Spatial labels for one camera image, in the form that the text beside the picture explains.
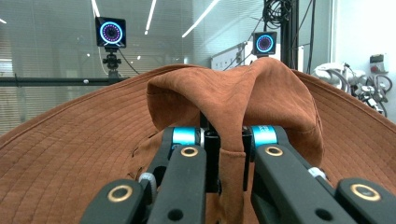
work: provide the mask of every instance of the brown towel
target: brown towel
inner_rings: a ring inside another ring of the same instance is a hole
[[[181,64],[87,94],[1,136],[0,222],[78,222],[103,185],[148,168],[161,130],[198,126],[200,110],[221,137],[223,192],[207,195],[206,223],[257,222],[242,191],[242,125],[284,127],[334,184],[358,176],[396,192],[396,126],[367,105],[270,58],[225,72]]]

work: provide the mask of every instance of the glowing blue ring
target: glowing blue ring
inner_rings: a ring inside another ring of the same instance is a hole
[[[106,26],[108,25],[114,25],[117,29],[119,29],[120,31],[120,37],[116,40],[116,41],[109,41],[107,40],[104,36],[103,36],[103,30],[105,29]],[[100,36],[102,37],[102,39],[107,42],[107,44],[117,44],[121,41],[122,39],[122,29],[119,27],[118,24],[116,24],[114,21],[107,21],[105,23],[102,24],[102,26],[100,27]]]
[[[251,130],[253,131],[255,148],[266,144],[277,144],[276,132],[273,126],[251,126]]]
[[[264,38],[269,39],[269,41],[270,41],[270,43],[271,43],[271,44],[270,44],[270,47],[267,48],[267,49],[261,49],[260,46],[259,46],[259,43],[260,43]],[[257,41],[256,41],[256,48],[257,48],[257,50],[258,50],[259,52],[261,52],[261,53],[267,53],[268,51],[270,51],[270,50],[272,49],[273,46],[274,46],[274,39],[273,39],[270,35],[262,35],[262,36],[260,36],[259,39],[257,39]]]
[[[176,127],[173,133],[173,145],[182,146],[195,145],[195,128],[194,127]]]

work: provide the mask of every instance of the fluorescent light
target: fluorescent light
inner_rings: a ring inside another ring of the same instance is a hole
[[[151,24],[152,14],[154,13],[154,8],[156,3],[157,0],[152,0],[151,9],[149,10],[149,14],[148,14],[148,24],[146,25],[146,31],[149,30],[149,25]]]
[[[212,8],[219,2],[220,0],[213,0],[213,2],[209,5],[209,7],[205,10],[205,12],[198,18],[198,20],[195,22],[195,24],[190,27],[190,29],[188,31],[186,31],[186,33],[184,33],[184,35],[182,36],[182,38],[186,37],[186,35],[188,35],[192,29],[194,29],[200,22],[201,20],[204,19],[204,17],[207,15],[207,13],[210,12],[210,10],[212,10]]]
[[[93,9],[94,16],[100,17],[99,9],[98,9],[98,6],[96,5],[96,0],[91,0],[91,2],[92,2],[92,9]]]

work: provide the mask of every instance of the black horizontal bar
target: black horizontal bar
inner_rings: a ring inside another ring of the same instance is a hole
[[[126,78],[0,77],[0,87],[108,86]]]

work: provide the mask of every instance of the folded brown fabric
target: folded brown fabric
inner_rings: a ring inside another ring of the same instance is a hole
[[[223,72],[165,66],[57,106],[4,134],[1,221],[78,222],[106,183],[145,172],[164,128],[199,126],[200,111],[221,138],[222,193],[206,195],[206,223],[257,223],[250,191],[242,190],[243,125],[282,126],[333,184],[356,176],[396,192],[393,123],[314,77],[261,58]]]

